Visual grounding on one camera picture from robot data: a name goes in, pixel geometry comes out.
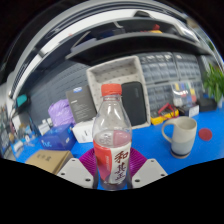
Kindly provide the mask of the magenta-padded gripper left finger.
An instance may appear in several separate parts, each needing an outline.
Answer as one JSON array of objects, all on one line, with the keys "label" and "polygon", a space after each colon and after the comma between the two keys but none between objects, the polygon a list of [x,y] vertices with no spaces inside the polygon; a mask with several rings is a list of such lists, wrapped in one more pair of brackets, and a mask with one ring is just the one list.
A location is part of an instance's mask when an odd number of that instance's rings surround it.
[{"label": "magenta-padded gripper left finger", "polygon": [[98,170],[94,149],[80,158],[71,158],[58,172],[58,176],[84,188],[96,189]]}]

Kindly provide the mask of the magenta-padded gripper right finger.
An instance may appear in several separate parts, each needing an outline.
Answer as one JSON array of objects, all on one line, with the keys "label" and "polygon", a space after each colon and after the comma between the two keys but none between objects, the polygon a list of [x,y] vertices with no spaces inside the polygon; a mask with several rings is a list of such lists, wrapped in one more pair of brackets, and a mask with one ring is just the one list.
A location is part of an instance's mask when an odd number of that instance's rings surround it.
[{"label": "magenta-padded gripper right finger", "polygon": [[156,159],[147,159],[139,151],[130,150],[128,188],[136,189],[146,186],[167,176],[166,171]]}]

